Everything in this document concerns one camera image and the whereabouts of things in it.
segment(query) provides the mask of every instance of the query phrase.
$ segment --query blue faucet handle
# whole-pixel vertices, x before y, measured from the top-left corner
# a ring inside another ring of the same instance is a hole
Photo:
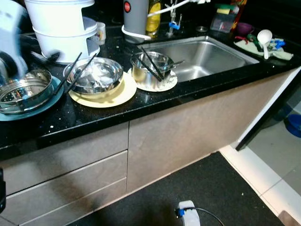
[[[179,30],[180,29],[180,25],[177,25],[175,22],[169,22],[169,27],[172,27],[176,30]]]

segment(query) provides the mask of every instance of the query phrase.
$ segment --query white ladle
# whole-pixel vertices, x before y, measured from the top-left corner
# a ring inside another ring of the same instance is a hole
[[[257,35],[258,42],[263,47],[264,59],[266,60],[269,58],[268,44],[272,40],[272,37],[273,37],[272,32],[267,29],[260,31]]]

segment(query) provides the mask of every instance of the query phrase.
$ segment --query kitchen counter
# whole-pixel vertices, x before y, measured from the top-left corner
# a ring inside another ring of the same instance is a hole
[[[150,93],[137,90],[128,102],[113,108],[94,109],[74,102],[68,95],[47,111],[31,118],[0,122],[0,160],[9,159],[104,129],[125,121],[133,120],[192,100],[222,92],[272,75],[289,71],[301,65],[301,57],[296,53],[301,47],[288,42],[286,51],[294,53],[290,61],[271,58],[267,61],[247,53],[233,44],[231,34],[209,32],[208,34],[257,60],[258,64],[248,65],[234,70],[217,73],[199,79],[178,83],[173,89]],[[187,38],[199,36],[195,32],[175,37]],[[111,58],[119,62],[128,71],[131,67],[129,48],[137,48],[124,41],[119,27],[107,28],[105,45],[101,46],[99,57]],[[62,78],[63,65],[50,68],[52,75]]]

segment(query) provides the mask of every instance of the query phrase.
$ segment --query dish soap bottle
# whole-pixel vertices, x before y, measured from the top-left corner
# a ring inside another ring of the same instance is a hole
[[[150,0],[149,14],[161,10],[161,0]],[[161,14],[150,16],[146,21],[146,35],[156,38],[158,36],[158,30],[160,26]]]

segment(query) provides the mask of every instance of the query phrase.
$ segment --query electrical cord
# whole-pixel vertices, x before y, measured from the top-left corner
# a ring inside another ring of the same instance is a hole
[[[122,25],[121,27],[121,30],[124,34],[127,34],[127,35],[130,35],[130,36],[133,36],[133,37],[137,37],[137,38],[142,38],[142,39],[145,39],[145,40],[151,40],[151,37],[150,36],[147,36],[147,35],[143,35],[143,34],[136,34],[136,33],[132,33],[132,32],[128,32],[124,29],[124,25]]]
[[[206,209],[203,209],[203,208],[200,208],[200,207],[186,207],[186,208],[183,208],[183,209],[176,209],[175,210],[175,214],[177,215],[177,217],[182,217],[184,215],[184,211],[187,211],[187,210],[200,210],[200,211],[203,211],[205,213],[208,213],[210,214],[212,217],[214,217],[216,220],[218,220],[218,222],[222,225],[222,226],[225,226],[223,224],[223,222],[213,213],[211,213],[210,211],[206,210]]]
[[[184,0],[182,2],[179,2],[178,4],[175,4],[174,6],[171,6],[171,7],[168,7],[168,8],[159,10],[159,11],[156,11],[154,13],[150,13],[150,14],[147,15],[147,17],[154,16],[154,15],[161,14],[161,13],[166,13],[168,11],[173,10],[174,8],[178,8],[178,7],[182,6],[182,5],[185,5],[188,2],[190,2],[190,0]]]

